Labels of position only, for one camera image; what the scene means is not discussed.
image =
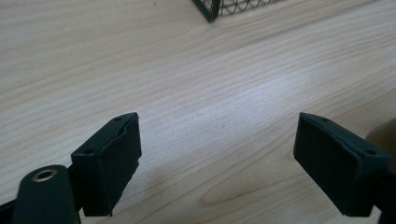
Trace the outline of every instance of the metal grommet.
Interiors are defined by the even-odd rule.
[[[57,170],[44,170],[41,171],[40,173],[35,174],[32,177],[32,180],[35,182],[43,182],[53,178],[57,173],[58,173]]]

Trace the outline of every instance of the black clamp jaw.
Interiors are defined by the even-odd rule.
[[[349,217],[368,217],[375,205],[378,223],[396,223],[396,176],[391,156],[323,117],[300,114],[294,158]]]
[[[39,168],[23,178],[16,200],[0,206],[0,223],[80,223],[112,216],[141,157],[136,113],[109,121],[71,155],[73,164]]]

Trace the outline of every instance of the light wood grain surface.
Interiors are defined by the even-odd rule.
[[[190,0],[0,1],[0,203],[117,115],[143,157],[83,223],[376,223],[292,156],[301,111],[364,136],[396,115],[396,2],[288,0],[208,24]]]

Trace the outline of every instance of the wire mesh basket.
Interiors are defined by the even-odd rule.
[[[280,0],[193,0],[208,21],[278,1]]]

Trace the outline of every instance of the wood grain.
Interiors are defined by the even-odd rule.
[[[396,3],[289,0],[208,24],[192,1],[0,2],[0,203],[110,118],[143,157],[83,223],[375,223],[292,157],[301,111],[360,136],[395,117]]]

